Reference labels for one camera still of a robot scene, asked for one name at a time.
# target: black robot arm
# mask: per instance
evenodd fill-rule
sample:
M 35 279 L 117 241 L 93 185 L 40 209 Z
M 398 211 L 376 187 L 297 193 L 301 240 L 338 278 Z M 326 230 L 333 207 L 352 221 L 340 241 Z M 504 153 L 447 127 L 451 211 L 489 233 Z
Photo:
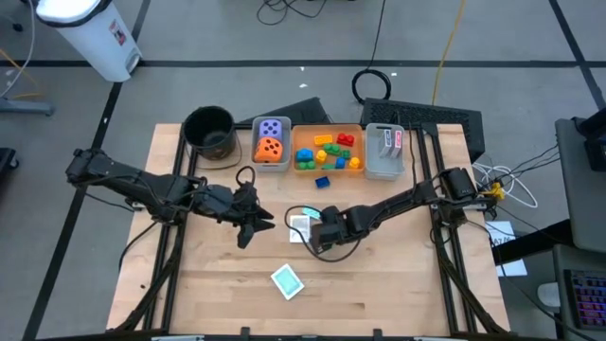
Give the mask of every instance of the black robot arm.
M 313 249 L 320 253 L 334 244 L 358 241 L 387 219 L 419 206 L 436 205 L 443 224 L 461 225 L 466 222 L 464 206 L 493 204 L 493 199 L 477 196 L 477 190 L 465 169 L 445 170 L 437 179 L 443 188 L 443 196 L 437 195 L 435 179 L 432 179 L 415 184 L 411 189 L 373 206 L 353 206 L 343 211 L 336 206 L 326 207 L 322 210 L 322 223 L 312 226 Z
M 65 173 L 75 187 L 103 186 L 126 197 L 127 203 L 143 204 L 151 217 L 163 224 L 176 224 L 189 212 L 239 226 L 238 247 L 244 248 L 255 232 L 273 228 L 265 220 L 274 216 L 258 204 L 253 182 L 241 182 L 231 189 L 209 185 L 206 178 L 179 175 L 155 175 L 114 161 L 101 150 L 76 150 Z

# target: blue lego brick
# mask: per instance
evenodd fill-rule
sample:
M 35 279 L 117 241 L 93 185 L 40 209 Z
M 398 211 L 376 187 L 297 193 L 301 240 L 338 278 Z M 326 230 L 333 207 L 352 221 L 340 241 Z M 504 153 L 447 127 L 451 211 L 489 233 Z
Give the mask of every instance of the blue lego brick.
M 318 189 L 326 188 L 326 187 L 330 186 L 330 181 L 329 181 L 328 176 L 323 176 L 321 178 L 315 179 L 315 185 L 318 187 Z
M 300 150 L 296 151 L 296 156 L 294 159 L 296 162 L 313 161 L 313 152 L 312 152 L 312 150 L 307 149 L 307 148 L 300 149 Z
M 334 167 L 337 170 L 342 170 L 345 168 L 345 159 L 343 157 L 337 157 L 337 161 L 334 163 Z

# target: yellow cable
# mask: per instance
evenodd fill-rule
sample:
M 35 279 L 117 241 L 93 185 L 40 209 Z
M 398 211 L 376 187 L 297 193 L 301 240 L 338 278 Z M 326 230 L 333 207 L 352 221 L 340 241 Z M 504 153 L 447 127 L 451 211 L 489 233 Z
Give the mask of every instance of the yellow cable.
M 456 34 L 456 30 L 458 29 L 458 23 L 461 21 L 461 17 L 463 16 L 463 9 L 465 8 L 466 0 L 461 0 L 461 5 L 458 7 L 458 14 L 456 15 L 456 20 L 454 21 L 454 28 L 451 32 L 450 38 L 448 38 L 448 43 L 446 44 L 446 48 L 444 48 L 444 53 L 442 54 L 442 59 L 439 61 L 439 66 L 437 67 L 436 72 L 436 82 L 434 82 L 434 94 L 432 95 L 432 105 L 436 102 L 437 95 L 437 87 L 439 85 L 439 77 L 442 73 L 442 66 L 444 65 L 444 61 L 446 60 L 446 55 L 448 54 L 449 48 L 451 48 L 451 43 L 453 42 L 453 37 Z
M 38 82 L 31 76 L 29 76 L 29 74 L 27 73 L 27 71 L 25 69 L 23 69 L 16 61 L 14 61 L 7 52 L 5 52 L 2 48 L 0 48 L 0 54 L 2 56 L 4 56 L 4 58 L 9 61 L 17 70 L 21 71 L 21 73 L 23 73 L 36 87 L 36 91 L 39 91 L 40 85 L 38 84 Z M 42 97 L 44 94 L 40 93 L 40 92 L 36 92 L 36 93 L 28 93 L 28 94 L 21 94 L 21 95 L 17 95 L 14 96 L 13 99 L 21 99 L 21 98 L 28 98 L 28 97 Z

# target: table leg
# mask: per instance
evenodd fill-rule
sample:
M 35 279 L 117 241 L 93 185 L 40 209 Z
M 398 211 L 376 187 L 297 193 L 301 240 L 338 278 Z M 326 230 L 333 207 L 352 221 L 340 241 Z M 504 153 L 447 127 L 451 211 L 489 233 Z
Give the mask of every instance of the table leg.
M 495 246 L 492 248 L 492 257 L 494 263 L 500 265 L 551 250 L 558 243 L 574 247 L 570 219 Z

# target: purple dice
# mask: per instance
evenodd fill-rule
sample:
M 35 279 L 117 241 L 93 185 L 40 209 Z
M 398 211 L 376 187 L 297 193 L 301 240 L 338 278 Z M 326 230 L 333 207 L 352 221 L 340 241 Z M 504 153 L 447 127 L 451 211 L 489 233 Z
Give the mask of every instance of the purple dice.
M 282 122 L 279 119 L 265 119 L 258 126 L 258 137 L 273 137 L 282 141 Z

